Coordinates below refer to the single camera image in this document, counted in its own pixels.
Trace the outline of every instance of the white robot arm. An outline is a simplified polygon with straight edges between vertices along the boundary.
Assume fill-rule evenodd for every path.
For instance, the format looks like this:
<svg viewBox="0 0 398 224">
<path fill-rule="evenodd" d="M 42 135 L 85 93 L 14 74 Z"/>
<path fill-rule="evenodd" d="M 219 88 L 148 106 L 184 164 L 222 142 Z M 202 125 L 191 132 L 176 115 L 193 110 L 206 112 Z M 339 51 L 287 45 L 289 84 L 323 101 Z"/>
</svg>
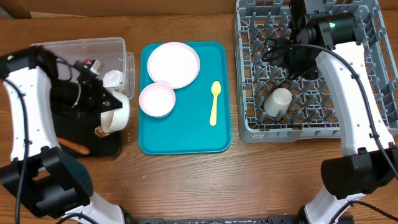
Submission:
<svg viewBox="0 0 398 224">
<path fill-rule="evenodd" d="M 291 0 L 290 13 L 290 39 L 267 40 L 271 50 L 262 61 L 289 69 L 291 80 L 316 79 L 322 74 L 330 91 L 343 157 L 322 162 L 324 186 L 299 211 L 306 224 L 327 224 L 338 220 L 335 216 L 348 208 L 348 202 L 373 193 L 397 176 L 398 152 L 368 80 L 364 31 L 355 16 L 349 12 L 329 15 L 321 0 Z"/>
<path fill-rule="evenodd" d="M 369 105 L 372 110 L 374 124 L 380 135 L 379 139 L 384 149 L 394 144 L 392 135 L 388 132 L 376 100 L 373 96 L 364 61 L 364 48 L 355 42 L 336 45 L 335 53 L 343 57 L 355 69 L 363 83 Z M 318 68 L 325 77 L 326 84 L 335 106 L 336 115 L 341 131 L 341 150 L 344 156 L 356 155 L 358 149 L 366 148 L 367 152 L 378 151 L 371 132 L 368 115 L 364 105 L 361 91 L 356 80 L 351 77 L 351 72 L 334 56 L 321 52 L 316 58 Z M 350 200 L 359 200 L 365 194 L 353 194 L 344 199 L 337 199 L 329 193 L 325 186 L 317 196 L 305 206 L 305 214 L 312 224 L 326 224 Z"/>
<path fill-rule="evenodd" d="M 32 61 L 33 56 L 49 56 L 42 62 Z M 23 61 L 29 58 L 27 66 Z M 50 215 L 53 218 L 66 217 L 71 213 L 82 213 L 97 223 L 103 224 L 130 224 L 134 219 L 120 206 L 113 205 L 93 191 L 92 183 L 87 170 L 72 156 L 62 152 L 55 135 L 50 96 L 52 100 L 59 100 L 67 106 L 76 106 L 79 112 L 99 113 L 111 108 L 97 107 L 85 101 L 94 98 L 95 92 L 101 93 L 100 98 L 108 103 L 114 103 L 113 107 L 120 107 L 104 88 L 92 88 L 97 82 L 91 79 L 94 76 L 86 73 L 81 83 L 69 83 L 57 79 L 54 55 L 41 49 L 32 47 L 24 53 L 10 54 L 2 57 L 2 75 L 6 72 L 4 86 L 9 95 L 12 111 L 12 124 L 14 127 L 14 144 L 11 152 L 12 164 L 1 168 L 0 180 L 5 188 L 16 196 L 17 183 L 21 174 L 18 169 L 24 158 L 24 113 L 19 96 L 11 82 L 22 93 L 27 110 L 27 126 L 29 127 L 29 155 L 27 170 L 29 171 L 24 184 L 21 202 L 34 215 L 42 217 Z M 52 83 L 56 84 L 57 91 L 52 93 Z M 38 181 L 31 180 L 40 170 L 47 169 L 51 176 Z M 80 217 L 71 217 L 83 224 L 89 224 L 88 220 Z"/>
</svg>

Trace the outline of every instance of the wooden handle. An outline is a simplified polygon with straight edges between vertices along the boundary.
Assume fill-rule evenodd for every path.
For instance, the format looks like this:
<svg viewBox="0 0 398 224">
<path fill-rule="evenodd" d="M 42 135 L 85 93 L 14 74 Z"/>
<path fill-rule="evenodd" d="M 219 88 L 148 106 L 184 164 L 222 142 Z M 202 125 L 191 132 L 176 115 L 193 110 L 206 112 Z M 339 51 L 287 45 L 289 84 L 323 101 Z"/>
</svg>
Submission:
<svg viewBox="0 0 398 224">
<path fill-rule="evenodd" d="M 70 149 L 73 149 L 74 151 L 79 152 L 83 155 L 88 155 L 90 153 L 90 149 L 84 145 L 71 142 L 63 138 L 57 138 L 57 139 L 60 144 L 63 144 L 64 146 L 69 147 Z"/>
</svg>

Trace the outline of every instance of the clear plastic container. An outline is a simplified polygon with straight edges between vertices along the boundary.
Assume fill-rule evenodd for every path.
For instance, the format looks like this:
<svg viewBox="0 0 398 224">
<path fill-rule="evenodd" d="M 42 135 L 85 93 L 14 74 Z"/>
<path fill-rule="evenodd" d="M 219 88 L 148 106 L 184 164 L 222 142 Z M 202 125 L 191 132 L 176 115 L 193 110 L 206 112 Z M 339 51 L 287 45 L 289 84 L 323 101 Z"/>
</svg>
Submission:
<svg viewBox="0 0 398 224">
<path fill-rule="evenodd" d="M 134 97 L 134 82 L 136 76 L 134 57 L 132 53 L 126 51 L 126 44 L 123 38 L 112 37 L 67 40 L 34 45 L 45 47 L 55 55 L 63 57 L 70 64 L 74 64 L 77 60 L 100 60 L 104 64 L 104 67 L 97 78 L 103 79 L 105 74 L 113 70 L 120 71 L 124 75 L 119 85 L 107 89 L 123 93 L 130 100 Z M 60 79 L 67 79 L 69 77 L 69 69 L 65 65 L 59 64 L 58 72 Z M 79 73 L 73 70 L 72 82 L 77 79 L 78 75 Z"/>
</svg>

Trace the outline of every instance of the yellow spoon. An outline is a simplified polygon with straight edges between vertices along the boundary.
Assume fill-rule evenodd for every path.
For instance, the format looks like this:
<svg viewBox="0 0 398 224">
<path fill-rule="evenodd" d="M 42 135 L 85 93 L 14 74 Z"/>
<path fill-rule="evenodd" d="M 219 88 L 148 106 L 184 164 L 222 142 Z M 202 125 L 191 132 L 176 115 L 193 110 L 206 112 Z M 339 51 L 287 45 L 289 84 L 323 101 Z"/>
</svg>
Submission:
<svg viewBox="0 0 398 224">
<path fill-rule="evenodd" d="M 211 86 L 211 93 L 213 94 L 213 107 L 211 108 L 210 125 L 217 124 L 217 97 L 221 93 L 221 85 L 219 81 L 215 81 Z"/>
</svg>

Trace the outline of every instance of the white plate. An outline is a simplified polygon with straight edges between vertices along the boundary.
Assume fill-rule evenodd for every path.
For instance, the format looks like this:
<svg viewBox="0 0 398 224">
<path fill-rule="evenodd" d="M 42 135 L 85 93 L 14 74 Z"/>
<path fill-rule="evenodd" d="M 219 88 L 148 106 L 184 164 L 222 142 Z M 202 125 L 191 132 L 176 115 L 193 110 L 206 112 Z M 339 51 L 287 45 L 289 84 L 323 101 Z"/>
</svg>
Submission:
<svg viewBox="0 0 398 224">
<path fill-rule="evenodd" d="M 200 59 L 187 44 L 170 42 L 160 45 L 151 53 L 147 69 L 154 82 L 178 89 L 196 79 L 200 70 Z"/>
<path fill-rule="evenodd" d="M 167 116 L 175 105 L 174 90 L 163 83 L 152 83 L 139 95 L 141 110 L 156 118 Z"/>
</svg>

